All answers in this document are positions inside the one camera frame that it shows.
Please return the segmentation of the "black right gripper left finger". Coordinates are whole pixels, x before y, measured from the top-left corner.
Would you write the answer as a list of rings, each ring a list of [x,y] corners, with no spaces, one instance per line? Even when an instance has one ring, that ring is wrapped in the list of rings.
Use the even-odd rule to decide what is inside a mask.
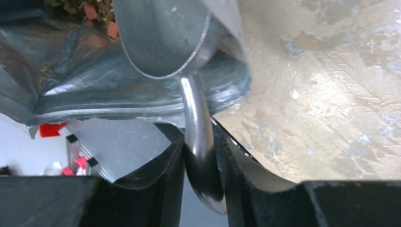
[[[166,124],[69,125],[30,140],[0,130],[3,227],[177,227],[183,134]]]

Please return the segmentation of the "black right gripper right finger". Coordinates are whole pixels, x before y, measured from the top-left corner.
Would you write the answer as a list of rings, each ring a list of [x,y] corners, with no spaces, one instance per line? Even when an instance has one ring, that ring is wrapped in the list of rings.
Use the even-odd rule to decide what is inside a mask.
[[[398,227],[400,181],[294,183],[265,169],[216,120],[231,227]]]

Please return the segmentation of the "metal food scoop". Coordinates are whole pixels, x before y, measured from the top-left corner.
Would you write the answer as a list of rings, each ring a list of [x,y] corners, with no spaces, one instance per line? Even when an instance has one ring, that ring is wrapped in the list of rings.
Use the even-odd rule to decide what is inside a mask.
[[[177,80],[183,99],[185,167],[199,200],[226,214],[210,113],[199,70],[218,50],[220,24],[200,0],[115,0],[114,17],[134,68]]]

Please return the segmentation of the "white yellow pet food bag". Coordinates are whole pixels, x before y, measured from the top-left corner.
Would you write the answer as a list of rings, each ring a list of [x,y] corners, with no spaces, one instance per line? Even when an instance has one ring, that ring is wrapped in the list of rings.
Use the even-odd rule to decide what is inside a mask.
[[[238,2],[201,1],[220,24],[218,50],[199,70],[212,115],[241,100],[251,77]],[[92,118],[185,127],[177,80],[142,75],[120,36],[45,0],[0,3],[0,112],[27,127]]]

